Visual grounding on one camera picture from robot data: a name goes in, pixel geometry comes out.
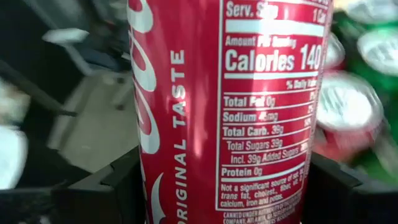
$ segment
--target soda can top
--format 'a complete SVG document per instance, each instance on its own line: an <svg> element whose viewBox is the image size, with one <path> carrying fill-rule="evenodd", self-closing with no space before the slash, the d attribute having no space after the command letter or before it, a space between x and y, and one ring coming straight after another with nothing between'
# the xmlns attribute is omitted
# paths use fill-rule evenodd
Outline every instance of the soda can top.
<svg viewBox="0 0 398 224"><path fill-rule="evenodd" d="M334 34L330 34L328 51L326 53L325 68L333 68L342 63L345 57L343 45Z"/></svg>
<svg viewBox="0 0 398 224"><path fill-rule="evenodd" d="M398 5L394 0L362 0L344 8L347 15L363 24L380 24L398 20Z"/></svg>
<svg viewBox="0 0 398 224"><path fill-rule="evenodd" d="M382 117L380 99L366 81L342 71L324 76L317 112L317 122L322 128L372 129L380 124Z"/></svg>
<svg viewBox="0 0 398 224"><path fill-rule="evenodd" d="M378 72L398 76L398 29L376 29L358 40L364 61Z"/></svg>

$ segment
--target coca-cola logo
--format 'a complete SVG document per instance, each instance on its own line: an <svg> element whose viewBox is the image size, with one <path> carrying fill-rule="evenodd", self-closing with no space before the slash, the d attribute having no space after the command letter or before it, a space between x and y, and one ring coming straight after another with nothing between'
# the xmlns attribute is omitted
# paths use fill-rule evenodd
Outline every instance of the coca-cola logo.
<svg viewBox="0 0 398 224"><path fill-rule="evenodd" d="M133 10L130 6L141 4L140 11ZM134 38L134 33L139 32L145 34L151 31L154 25L154 16L146 0L140 2L130 1L127 7L127 19L131 30L129 30L129 38L131 41L130 55L131 67L134 74L134 85L136 87L136 108L139 118L139 137L142 150L149 154L155 154L159 150L160 137L157 129L156 121L148 102L146 101L141 89L147 92L153 92L156 89L156 75L152 63L150 62L145 50L140 43ZM144 68L141 68L134 57L140 56L144 62Z"/></svg>

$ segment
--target can lid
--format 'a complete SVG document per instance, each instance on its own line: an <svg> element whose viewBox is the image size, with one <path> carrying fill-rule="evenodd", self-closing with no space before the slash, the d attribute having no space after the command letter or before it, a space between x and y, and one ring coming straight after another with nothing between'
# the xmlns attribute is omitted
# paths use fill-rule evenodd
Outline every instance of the can lid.
<svg viewBox="0 0 398 224"><path fill-rule="evenodd" d="M379 24L398 19L398 6L393 0L362 0L344 8L347 15L357 22Z"/></svg>
<svg viewBox="0 0 398 224"><path fill-rule="evenodd" d="M324 76L317 112L322 128L351 131L376 127L381 121L381 102L366 81L342 71Z"/></svg>
<svg viewBox="0 0 398 224"><path fill-rule="evenodd" d="M398 76L398 29L377 29L358 40L362 58L373 69L386 75Z"/></svg>
<svg viewBox="0 0 398 224"><path fill-rule="evenodd" d="M329 35L328 51L326 53L325 68L332 68L339 65L345 56L343 45L334 34Z"/></svg>

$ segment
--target nutrition facts label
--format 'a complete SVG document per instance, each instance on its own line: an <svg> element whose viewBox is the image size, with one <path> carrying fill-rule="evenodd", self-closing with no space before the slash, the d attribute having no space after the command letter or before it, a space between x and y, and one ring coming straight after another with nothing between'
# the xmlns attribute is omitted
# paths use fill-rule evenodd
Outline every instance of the nutrition facts label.
<svg viewBox="0 0 398 224"><path fill-rule="evenodd" d="M215 200L231 223L277 223L300 201L328 4L222 2Z"/></svg>

